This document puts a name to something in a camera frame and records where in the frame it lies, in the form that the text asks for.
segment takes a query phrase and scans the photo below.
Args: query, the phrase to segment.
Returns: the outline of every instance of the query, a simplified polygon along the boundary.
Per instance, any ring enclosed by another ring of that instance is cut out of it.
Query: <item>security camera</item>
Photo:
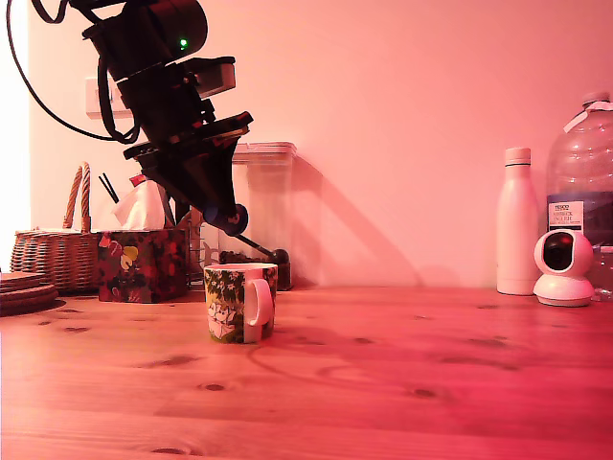
[[[590,303],[594,288],[585,278],[594,259],[592,244],[575,230],[547,232],[534,247],[534,260],[543,272],[534,294],[545,305],[583,307]]]

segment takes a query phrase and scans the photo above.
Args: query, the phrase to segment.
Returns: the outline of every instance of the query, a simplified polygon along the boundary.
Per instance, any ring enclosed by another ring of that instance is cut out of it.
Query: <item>stack of coasters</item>
[[[0,273],[0,316],[30,313],[49,308],[57,289],[43,273]]]

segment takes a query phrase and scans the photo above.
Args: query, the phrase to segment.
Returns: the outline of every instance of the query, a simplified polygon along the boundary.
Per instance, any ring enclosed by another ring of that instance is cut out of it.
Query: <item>white bottle cap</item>
[[[530,164],[530,149],[527,147],[513,147],[505,150],[505,166]]]
[[[611,102],[611,96],[608,91],[598,91],[596,93],[588,93],[583,96],[583,105],[589,105],[597,101]]]

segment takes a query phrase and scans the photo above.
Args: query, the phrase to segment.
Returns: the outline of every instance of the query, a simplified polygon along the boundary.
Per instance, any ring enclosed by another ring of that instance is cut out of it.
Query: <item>tissue box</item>
[[[187,293],[185,230],[100,232],[101,302],[154,304]]]

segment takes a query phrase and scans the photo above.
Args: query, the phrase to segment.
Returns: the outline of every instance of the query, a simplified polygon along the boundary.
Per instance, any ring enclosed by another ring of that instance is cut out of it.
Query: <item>floral mug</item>
[[[277,279],[275,264],[205,266],[211,338],[223,343],[254,343],[272,335]]]

